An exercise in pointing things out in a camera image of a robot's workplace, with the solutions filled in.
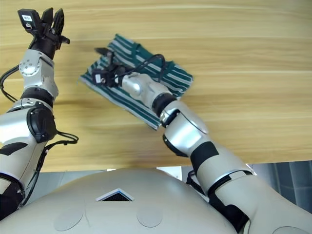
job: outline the wooden table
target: wooden table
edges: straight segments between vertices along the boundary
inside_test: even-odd
[[[312,2],[307,0],[40,0],[0,1],[0,72],[18,64],[32,37],[17,10],[62,7],[62,45],[55,56],[60,131],[80,137],[57,146],[43,171],[188,165],[128,112],[78,82],[120,33],[162,53],[194,75],[183,97],[213,139],[246,163],[312,159]],[[22,77],[6,89],[19,97]],[[0,97],[0,111],[11,103]]]

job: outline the cloth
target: cloth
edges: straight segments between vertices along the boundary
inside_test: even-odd
[[[141,44],[124,38],[119,34],[115,35],[108,47],[114,51],[114,62],[123,63],[131,67],[138,66],[141,62],[149,59],[153,54],[147,51]],[[101,56],[87,69],[86,73],[80,76],[80,80],[94,91],[98,92],[112,103],[129,111],[134,116],[142,119],[155,130],[160,126],[159,117],[142,102],[134,100],[128,93],[120,87],[105,87],[102,85],[94,85],[92,83],[92,70],[104,69],[108,65],[106,56]],[[158,82],[159,72],[161,68],[161,60],[155,59],[148,66],[140,70],[140,73],[148,74],[154,81]],[[168,87],[169,91],[177,98],[187,91],[193,82],[193,76],[187,73],[183,68],[175,64],[173,61],[166,62],[166,70],[161,79],[161,84]]]

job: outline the vent grille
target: vent grille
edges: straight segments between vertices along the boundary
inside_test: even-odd
[[[106,198],[102,201],[131,201],[131,200],[128,199],[127,197],[125,197],[121,193],[116,193],[116,194],[109,196],[108,198]]]
[[[131,197],[128,193],[123,191],[122,189],[115,189],[106,193],[96,199],[96,201],[133,201],[133,197]]]

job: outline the silver robot arm segment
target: silver robot arm segment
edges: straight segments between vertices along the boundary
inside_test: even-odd
[[[164,143],[176,155],[190,158],[210,204],[238,233],[312,233],[310,213],[284,199],[237,156],[213,142],[196,114],[147,77],[125,76],[122,88],[160,117]]]
[[[46,143],[57,134],[53,104],[59,94],[53,57],[62,42],[64,14],[53,18],[47,9],[41,19],[35,10],[18,11],[22,25],[34,36],[19,64],[24,89],[19,100],[0,116],[0,220],[14,212],[25,198],[27,185],[38,170]]]

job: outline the wooden tabletop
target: wooden tabletop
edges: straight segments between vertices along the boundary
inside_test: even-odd
[[[55,55],[57,128],[80,137],[53,148],[42,171],[189,165],[141,120],[78,81],[115,33],[194,75],[183,101],[211,137],[246,163],[312,159],[312,2],[307,0],[0,0],[0,73],[31,42],[21,8],[63,8],[70,45]],[[7,91],[20,97],[22,76]],[[12,104],[0,96],[0,111]]]

